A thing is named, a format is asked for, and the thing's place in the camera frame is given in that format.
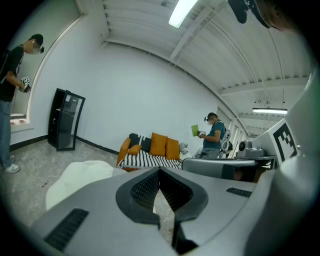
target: orange pillow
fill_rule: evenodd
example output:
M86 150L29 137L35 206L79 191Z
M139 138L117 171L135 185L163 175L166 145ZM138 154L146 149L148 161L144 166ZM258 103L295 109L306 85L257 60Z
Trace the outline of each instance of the orange pillow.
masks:
M168 138L165 146L165 158L168 160L177 160L180 159L179 152L179 141L172 138Z
M133 145L129 150L128 150L128 154L130 155L138 155L138 153L140 152L140 150L142 149L141 145Z
M152 133L150 154L154 156L164 157L166 155L166 144L168 137Z

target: green paper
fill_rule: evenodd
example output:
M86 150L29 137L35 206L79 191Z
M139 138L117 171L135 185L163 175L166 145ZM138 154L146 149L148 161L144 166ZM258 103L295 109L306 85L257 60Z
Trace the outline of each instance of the green paper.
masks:
M192 135L193 135L193 137L198 136L199 128L198 128L198 125L197 125L197 124L192 125L192 126L191 126L191 130L192 130Z

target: fluorescent light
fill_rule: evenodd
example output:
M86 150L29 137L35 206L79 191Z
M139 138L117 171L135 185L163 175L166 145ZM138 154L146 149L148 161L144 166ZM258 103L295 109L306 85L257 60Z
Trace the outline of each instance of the fluorescent light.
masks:
M253 108L255 113L267 113L267 114L282 114L285 115L288 110L284 108Z
M188 13L198 0L179 0L169 20L169 25L180 28Z

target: black backpack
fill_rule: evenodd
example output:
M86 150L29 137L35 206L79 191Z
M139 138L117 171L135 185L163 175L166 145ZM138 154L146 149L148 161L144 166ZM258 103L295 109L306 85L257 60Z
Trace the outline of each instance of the black backpack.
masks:
M2 76L2 71L4 69L4 66L5 66L5 63L7 61L7 58L10 54L10 50L8 49L5 49L5 51L3 52L2 56L1 56L1 60L0 60L0 76Z

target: black baseboard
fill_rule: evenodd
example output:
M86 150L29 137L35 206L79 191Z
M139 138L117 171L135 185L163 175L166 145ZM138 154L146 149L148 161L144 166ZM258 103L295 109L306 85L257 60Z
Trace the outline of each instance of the black baseboard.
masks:
M37 137L37 138L28 139L28 140L25 140L25 141L10 145L10 152L14 151L14 150L17 150L17 149L20 149L20 148L23 148L23 147L28 146L28 145L31 145L31 144L36 143L36 142L44 141L46 139L48 139L48 135L44 135L44 136L40 136L40 137Z
M86 144L88 144L88 145L90 145L90 146L92 146L92 147L95 147L95 148L97 148L97 149L100 149L100 150L109 152L109 153L111 153L111 154L119 155L119 152L118 152L118 151L112 150L112 149L107 148L107 147L104 147L104 146L100 146L100 145L98 145L98 144L92 143L91 141L86 140L86 139L84 139L84 138L80 138L80 137L78 137L78 136L77 136L76 138L77 138L79 141L81 141L81 142L83 142L83 143L86 143Z

